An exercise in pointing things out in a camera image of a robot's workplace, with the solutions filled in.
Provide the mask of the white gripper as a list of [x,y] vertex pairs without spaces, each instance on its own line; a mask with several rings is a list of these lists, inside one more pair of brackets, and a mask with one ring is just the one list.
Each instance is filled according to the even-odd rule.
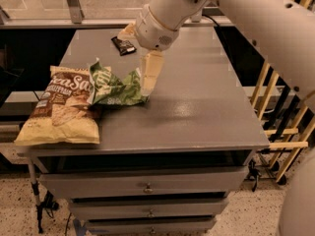
[[161,25],[146,4],[136,19],[117,34],[120,40],[135,39],[139,44],[152,50],[141,58],[141,94],[149,96],[155,88],[164,58],[161,51],[168,49],[179,36],[178,30]]

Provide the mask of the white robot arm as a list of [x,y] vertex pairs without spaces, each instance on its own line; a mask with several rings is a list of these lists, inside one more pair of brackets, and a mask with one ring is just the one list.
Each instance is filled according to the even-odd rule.
[[315,15],[292,0],[151,0],[118,37],[166,50],[185,21],[210,2],[315,111]]

